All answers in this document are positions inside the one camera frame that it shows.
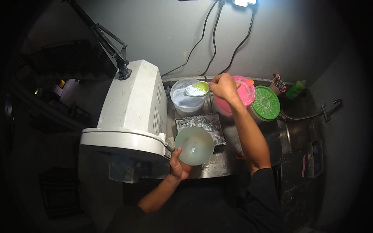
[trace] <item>white powder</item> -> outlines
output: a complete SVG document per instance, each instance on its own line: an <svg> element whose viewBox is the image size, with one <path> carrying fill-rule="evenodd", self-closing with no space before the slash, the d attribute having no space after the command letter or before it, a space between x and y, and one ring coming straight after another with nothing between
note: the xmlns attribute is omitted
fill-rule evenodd
<svg viewBox="0 0 373 233"><path fill-rule="evenodd" d="M185 88L176 89L172 94L172 101L179 107L194 108L204 102L204 97L190 97L184 95Z"/></svg>
<svg viewBox="0 0 373 233"><path fill-rule="evenodd" d="M206 91L202 91L201 89L192 87L192 85L190 85L186 87L185 94L189 96L202 96L206 94Z"/></svg>

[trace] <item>green lid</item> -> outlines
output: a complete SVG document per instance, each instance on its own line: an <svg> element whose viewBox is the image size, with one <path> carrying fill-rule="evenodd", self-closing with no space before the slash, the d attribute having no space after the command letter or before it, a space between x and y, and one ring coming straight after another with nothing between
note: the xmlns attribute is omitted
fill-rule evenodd
<svg viewBox="0 0 373 233"><path fill-rule="evenodd" d="M256 86L256 97L252 104L255 112L266 120L275 119L280 113L280 101L276 94L266 86Z"/></svg>

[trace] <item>clear bowl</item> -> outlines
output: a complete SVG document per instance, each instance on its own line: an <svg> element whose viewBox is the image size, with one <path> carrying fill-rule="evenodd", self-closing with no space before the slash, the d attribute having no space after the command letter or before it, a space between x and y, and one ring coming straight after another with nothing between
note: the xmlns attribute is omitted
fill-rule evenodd
<svg viewBox="0 0 373 233"><path fill-rule="evenodd" d="M175 138L175 149L181 147L179 159L192 166L206 163L214 152L214 140L200 127L188 127Z"/></svg>
<svg viewBox="0 0 373 233"><path fill-rule="evenodd" d="M206 96L203 97L188 97L188 96L181 96L183 98L182 101L180 99L175 98L174 92L178 89L184 89L189 85L198 83L197 79L193 78L185 78L182 80L177 81L171 88L171 100L175 106L176 112L181 117L190 117L190 116L197 116L202 113L203 105L205 104Z"/></svg>

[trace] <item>black shirt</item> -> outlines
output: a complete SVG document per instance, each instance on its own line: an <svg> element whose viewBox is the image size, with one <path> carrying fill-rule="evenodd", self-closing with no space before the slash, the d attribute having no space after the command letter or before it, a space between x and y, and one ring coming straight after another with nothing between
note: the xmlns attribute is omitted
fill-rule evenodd
<svg viewBox="0 0 373 233"><path fill-rule="evenodd" d="M218 189L185 189L150 214L118 208L106 230L116 232L282 232L272 169L253 174L243 208L230 207Z"/></svg>

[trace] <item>green spoon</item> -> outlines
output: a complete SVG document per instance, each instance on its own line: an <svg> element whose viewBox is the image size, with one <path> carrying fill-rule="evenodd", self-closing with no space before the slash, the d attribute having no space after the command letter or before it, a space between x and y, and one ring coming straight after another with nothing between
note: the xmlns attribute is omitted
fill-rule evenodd
<svg viewBox="0 0 373 233"><path fill-rule="evenodd" d="M184 95L190 97L203 97L210 91L209 85L205 81L195 83L186 87Z"/></svg>

